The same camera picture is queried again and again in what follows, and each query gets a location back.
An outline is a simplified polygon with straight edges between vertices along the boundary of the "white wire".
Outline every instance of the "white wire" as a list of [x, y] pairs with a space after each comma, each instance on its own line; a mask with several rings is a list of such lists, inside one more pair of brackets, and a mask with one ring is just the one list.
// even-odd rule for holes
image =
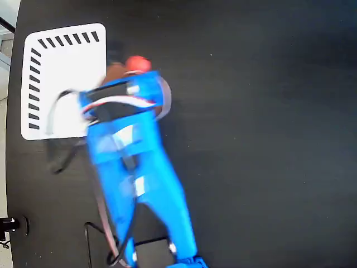
[[161, 92], [162, 92], [162, 109], [161, 112], [157, 115], [156, 120], [160, 120], [162, 117], [168, 114], [171, 109], [171, 88], [164, 80], [164, 78], [160, 77], [160, 85], [161, 85]]
[[140, 70], [126, 71], [126, 72], [124, 73], [124, 76], [126, 76], [126, 75], [131, 75], [131, 74], [142, 74], [142, 73], [144, 73], [144, 72], [143, 72], [143, 71], [140, 71]]
[[129, 104], [135, 107], [139, 108], [149, 108], [153, 107], [155, 103], [152, 103], [150, 101], [147, 101], [145, 99], [133, 97], [133, 96], [126, 96], [126, 95], [117, 95], [117, 96], [109, 96], [109, 97], [104, 97], [102, 99], [98, 99], [94, 102], [91, 102], [87, 106], [85, 106], [82, 111], [86, 112], [87, 110], [94, 108], [96, 106], [102, 105], [104, 103], [108, 102], [119, 102], [119, 103], [125, 103]]

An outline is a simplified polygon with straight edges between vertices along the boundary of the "wire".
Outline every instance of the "wire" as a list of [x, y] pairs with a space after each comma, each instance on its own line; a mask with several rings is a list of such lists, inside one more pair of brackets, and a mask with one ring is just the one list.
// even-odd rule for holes
[[143, 98], [135, 97], [135, 96], [125, 96], [125, 95], [117, 95], [117, 96], [110, 96], [104, 97], [102, 99], [95, 100], [94, 102], [88, 104], [82, 109], [83, 113], [100, 106], [102, 104], [106, 104], [108, 102], [118, 102], [118, 103], [125, 103], [139, 108], [149, 108], [155, 105], [154, 102], [150, 100], [146, 100]]
[[[46, 133], [48, 135], [53, 134], [54, 113], [55, 113], [57, 102], [62, 97], [66, 96], [68, 94], [71, 94], [71, 93], [78, 93], [78, 91], [73, 90], [73, 89], [65, 90], [65, 91], [61, 92], [57, 96], [55, 101], [53, 102], [53, 104], [50, 108], [50, 111], [49, 111], [48, 119], [47, 119]], [[141, 98], [136, 98], [136, 97], [132, 97], [132, 96], [114, 96], [114, 98], [113, 97], [103, 98], [101, 100], [98, 100], [97, 103], [95, 103], [95, 102], [91, 103], [93, 105], [89, 105], [87, 107], [87, 109], [84, 108], [84, 111], [85, 110], [89, 111], [90, 109], [95, 108], [94, 115], [98, 119], [98, 122], [102, 122], [103, 124], [105, 124], [107, 126], [107, 128], [109, 130], [108, 131], [109, 137], [113, 140], [113, 143], [117, 147], [118, 152], [120, 153], [120, 156], [123, 160], [124, 165], [126, 166], [128, 172], [131, 175], [132, 186], [133, 186], [133, 196], [134, 196], [133, 215], [132, 215], [131, 221], [129, 223], [128, 231], [124, 237], [123, 243], [120, 245], [120, 248], [118, 249], [118, 239], [116, 238], [116, 236], [113, 235], [113, 232], [110, 229], [109, 219], [108, 219], [103, 195], [99, 194], [98, 191], [95, 191], [95, 196], [96, 196], [97, 204], [98, 204], [98, 211], [99, 211], [100, 219], [101, 219], [104, 229], [100, 229], [98, 226], [96, 226], [90, 222], [86, 222], [84, 224], [85, 225], [85, 237], [87, 240], [87, 247], [88, 247], [88, 267], [89, 268], [91, 268], [91, 254], [90, 254], [90, 246], [89, 246], [88, 226], [91, 226], [92, 228], [96, 229], [97, 231], [99, 231], [100, 233], [102, 233], [106, 236], [109, 247], [111, 248], [111, 251], [107, 257], [107, 264], [109, 266], [113, 266], [117, 262], [120, 262], [120, 264], [123, 265], [124, 267], [130, 267], [129, 265], [127, 265], [125, 263], [125, 261], [122, 258], [123, 258], [127, 243], [131, 237], [133, 226], [134, 226], [134, 220], [135, 220], [136, 214], [137, 214], [137, 196], [136, 196], [135, 184], [134, 184], [136, 165], [135, 165], [133, 157], [126, 154], [126, 152], [124, 150], [123, 142], [119, 138], [114, 138], [116, 130], [114, 129], [112, 124], [110, 122], [106, 122], [107, 120], [110, 120], [109, 112], [101, 105], [108, 101], [113, 101], [113, 100], [117, 101], [117, 102], [127, 101], [137, 107], [140, 107], [140, 106], [150, 107], [150, 106], [154, 105], [153, 103], [151, 103], [145, 99], [141, 99]], [[72, 159], [74, 158], [74, 156], [76, 155], [76, 153], [78, 151], [79, 145], [83, 145], [83, 142], [78, 142], [75, 146], [73, 146], [71, 148], [71, 150], [69, 151], [69, 153], [66, 156], [66, 158], [64, 159], [64, 161], [62, 161], [61, 164], [59, 165], [59, 168], [52, 170], [52, 172], [54, 174], [61, 173], [69, 166], [69, 164], [71, 163]], [[53, 154], [54, 149], [55, 149], [55, 145], [53, 143], [53, 140], [47, 140], [47, 155], [48, 155], [49, 160], [52, 160], [54, 158], [54, 154]]]
[[136, 191], [135, 191], [135, 183], [134, 183], [135, 182], [134, 180], [136, 178], [136, 175], [135, 175], [136, 165], [135, 165], [133, 156], [130, 156], [126, 153], [122, 140], [119, 138], [114, 138], [116, 130], [113, 127], [112, 123], [108, 122], [111, 120], [111, 118], [110, 118], [109, 112], [105, 109], [105, 107], [97, 106], [94, 110], [94, 114], [97, 117], [97, 119], [99, 120], [99, 122], [106, 124], [106, 126], [108, 128], [108, 132], [109, 132], [109, 137], [112, 139], [113, 143], [115, 144], [115, 146], [118, 149], [118, 152], [120, 153], [123, 163], [126, 166], [126, 169], [128, 170], [130, 177], [132, 179], [132, 187], [133, 187], [133, 215], [132, 215], [131, 221], [129, 223], [128, 231], [124, 237], [123, 243], [121, 244], [121, 246], [118, 250], [118, 255], [114, 256], [114, 254], [112, 254], [112, 255], [108, 255], [108, 257], [107, 257], [107, 264], [109, 266], [113, 266], [118, 261], [122, 260], [122, 257], [124, 255], [124, 250], [125, 250], [128, 242], [129, 242], [129, 239], [131, 237], [135, 219], [137, 216], [138, 199], [137, 199], [137, 195], [136, 195]]
[[126, 71], [124, 73], [124, 77], [127, 76], [127, 75], [132, 75], [132, 74], [143, 74], [144, 72], [143, 71], [140, 71], [140, 70], [132, 70], [132, 71]]
[[171, 109], [171, 88], [166, 82], [166, 80], [160, 77], [160, 86], [162, 92], [162, 109], [161, 112], [156, 116], [156, 120], [160, 120], [162, 117], [168, 114]]

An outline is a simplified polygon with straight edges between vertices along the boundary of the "floor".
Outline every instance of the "floor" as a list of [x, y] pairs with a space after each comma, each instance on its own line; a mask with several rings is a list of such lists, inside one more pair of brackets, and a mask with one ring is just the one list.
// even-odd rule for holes
[[[1, 52], [11, 57], [13, 40], [3, 41]], [[5, 130], [6, 130], [6, 106], [7, 98], [0, 100], [0, 218], [7, 216], [6, 185], [5, 185]], [[0, 246], [0, 268], [11, 268], [11, 250]]]

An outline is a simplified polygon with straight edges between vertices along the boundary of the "blue plastic part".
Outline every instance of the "blue plastic part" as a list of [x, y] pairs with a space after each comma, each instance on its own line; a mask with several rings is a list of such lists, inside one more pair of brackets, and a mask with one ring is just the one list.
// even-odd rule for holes
[[[152, 71], [110, 82], [115, 85], [130, 82], [138, 85], [137, 96], [162, 103], [158, 72]], [[87, 105], [85, 95], [80, 96], [81, 105]], [[120, 160], [110, 135], [126, 127], [132, 127], [132, 143], [126, 146], [126, 154], [136, 155], [136, 193], [138, 202], [148, 205], [166, 225], [170, 240], [175, 244], [178, 263], [200, 264], [194, 261], [197, 254], [195, 236], [192, 230], [184, 191], [162, 147], [158, 125], [153, 110], [128, 117], [102, 122], [88, 128], [87, 144], [93, 164], [97, 167], [103, 193], [119, 240], [122, 242], [133, 215], [133, 185], [128, 171]], [[134, 242], [127, 244], [125, 256], [129, 265], [133, 261]]]
[[201, 257], [178, 260], [178, 263], [166, 266], [166, 268], [208, 268]]

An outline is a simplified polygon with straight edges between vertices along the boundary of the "black bracket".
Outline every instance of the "black bracket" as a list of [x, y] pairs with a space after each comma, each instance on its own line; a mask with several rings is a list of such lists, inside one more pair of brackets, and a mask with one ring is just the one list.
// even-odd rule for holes
[[11, 31], [13, 34], [15, 33], [15, 27], [13, 27], [10, 23], [0, 17], [0, 25], [4, 26], [6, 29]]
[[25, 216], [22, 216], [21, 219], [0, 218], [0, 245], [2, 245], [4, 248], [9, 249], [8, 243], [10, 241], [5, 242], [5, 233], [15, 232], [20, 227], [25, 232], [25, 236], [28, 235], [28, 219]]

